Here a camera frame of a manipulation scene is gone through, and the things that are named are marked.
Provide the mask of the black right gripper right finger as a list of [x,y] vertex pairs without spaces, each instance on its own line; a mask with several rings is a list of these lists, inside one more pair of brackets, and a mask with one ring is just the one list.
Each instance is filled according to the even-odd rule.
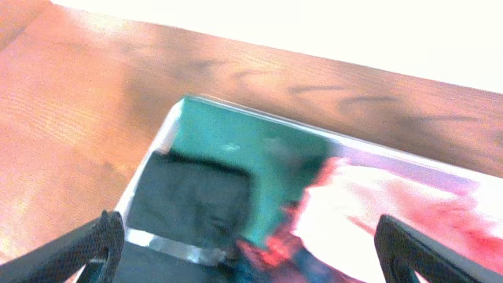
[[502,276],[456,253],[390,215],[380,216],[374,236],[387,283],[502,283]]

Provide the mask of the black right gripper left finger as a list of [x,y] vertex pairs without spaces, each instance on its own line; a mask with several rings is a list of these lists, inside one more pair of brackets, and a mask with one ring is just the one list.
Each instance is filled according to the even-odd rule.
[[1,265],[1,281],[64,282],[79,270],[79,282],[113,281],[125,242],[121,214],[101,216],[43,246]]

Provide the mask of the pink garment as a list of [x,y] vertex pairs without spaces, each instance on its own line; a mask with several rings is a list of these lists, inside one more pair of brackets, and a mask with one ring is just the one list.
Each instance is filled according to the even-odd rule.
[[373,237],[380,216],[390,215],[501,273],[499,188],[495,182],[451,193],[333,157],[305,189],[293,233],[323,263],[360,281],[382,282]]

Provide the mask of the black garment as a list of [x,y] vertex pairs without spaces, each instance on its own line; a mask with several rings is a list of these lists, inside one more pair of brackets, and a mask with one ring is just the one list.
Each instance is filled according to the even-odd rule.
[[152,153],[129,203],[116,282],[230,282],[250,211],[248,173]]

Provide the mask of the red navy plaid shirt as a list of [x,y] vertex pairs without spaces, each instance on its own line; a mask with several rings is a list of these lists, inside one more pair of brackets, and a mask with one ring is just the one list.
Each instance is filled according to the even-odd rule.
[[259,248],[239,240],[239,259],[234,267],[237,283],[361,283],[334,269],[308,252],[293,231],[296,202],[282,208],[284,221]]

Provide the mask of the dark green garment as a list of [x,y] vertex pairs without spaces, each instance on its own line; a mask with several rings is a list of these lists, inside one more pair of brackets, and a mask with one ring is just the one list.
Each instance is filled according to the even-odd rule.
[[302,198],[332,146],[327,138],[235,108],[185,96],[172,150],[251,176],[251,212],[242,237],[264,247],[282,222],[282,207]]

